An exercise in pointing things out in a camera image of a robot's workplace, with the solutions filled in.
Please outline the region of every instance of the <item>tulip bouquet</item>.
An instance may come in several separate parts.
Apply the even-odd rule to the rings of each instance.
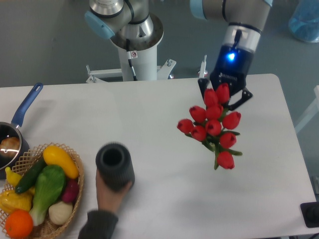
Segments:
[[[242,155],[242,152],[230,149],[236,143],[236,136],[240,133],[230,131],[239,124],[241,114],[229,112],[229,87],[227,83],[221,84],[216,91],[206,89],[204,103],[206,109],[193,106],[189,109],[194,119],[182,119],[177,128],[186,136],[200,141],[206,148],[215,153],[216,170],[218,166],[225,169],[235,167],[233,155]]]

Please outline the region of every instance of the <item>saucepan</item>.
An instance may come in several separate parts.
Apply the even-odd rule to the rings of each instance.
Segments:
[[[15,162],[30,147],[22,137],[19,127],[22,126],[25,112],[43,88],[36,83],[15,112],[11,123],[0,122],[0,179],[5,179],[5,168],[14,166]]]

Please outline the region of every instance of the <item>cable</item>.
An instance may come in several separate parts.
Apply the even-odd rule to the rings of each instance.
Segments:
[[[319,233],[316,233],[316,234],[312,235],[312,236],[311,236],[310,238],[308,238],[308,239],[314,239],[314,238],[316,238],[318,235],[319,235]]]
[[[130,47],[130,40],[126,39],[126,52],[129,52],[129,47]],[[136,77],[136,74],[135,74],[135,70],[134,70],[134,67],[133,67],[133,64],[132,64],[132,59],[129,58],[129,66],[132,70],[132,74],[133,74],[133,80],[134,81],[137,81],[137,77]]]

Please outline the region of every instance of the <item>woven basket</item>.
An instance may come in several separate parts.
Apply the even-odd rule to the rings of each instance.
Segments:
[[[78,177],[78,184],[79,184],[79,195],[77,196],[76,202],[73,206],[73,212],[70,216],[69,220],[61,225],[57,226],[53,222],[50,221],[49,215],[46,215],[46,218],[44,220],[44,223],[37,227],[33,227],[32,233],[27,237],[27,239],[53,239],[59,235],[61,235],[67,226],[70,224],[72,219],[74,218],[77,209],[79,207],[81,197],[82,197],[82,191],[83,191],[83,185],[84,185],[84,169],[83,164],[80,159],[80,156],[70,147],[66,146],[65,144],[58,144],[58,143],[50,143],[45,145],[39,145],[38,147],[35,147],[34,149],[29,149],[28,152],[25,152],[23,156],[19,158],[19,160],[15,163],[15,166],[12,167],[12,171],[15,173],[18,173],[20,175],[24,175],[24,173],[35,163],[39,160],[41,157],[43,150],[47,148],[49,145],[56,145],[62,149],[64,149],[70,157],[73,159],[73,161],[76,163],[78,170],[79,170],[79,177]],[[6,190],[12,190],[14,187],[10,185],[7,181],[5,182],[3,191]],[[4,228],[5,221],[8,214],[4,211],[0,210],[0,225],[3,228],[3,233],[6,234],[6,236],[9,238],[9,235],[6,233],[6,230]]]

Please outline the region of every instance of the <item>yellow pepper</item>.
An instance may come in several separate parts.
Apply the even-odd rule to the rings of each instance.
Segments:
[[[12,170],[9,167],[5,168],[5,173],[6,173],[6,180],[9,184],[11,184],[12,186],[16,186],[18,184],[18,182],[20,181],[20,179],[22,178],[22,176],[20,174],[17,174],[15,172],[12,172]],[[34,195],[35,193],[35,189],[34,187],[31,187],[28,192],[30,192],[32,195]]]
[[[6,190],[0,193],[0,208],[9,214],[18,209],[30,211],[31,203],[32,195],[28,192],[16,194],[14,190]]]

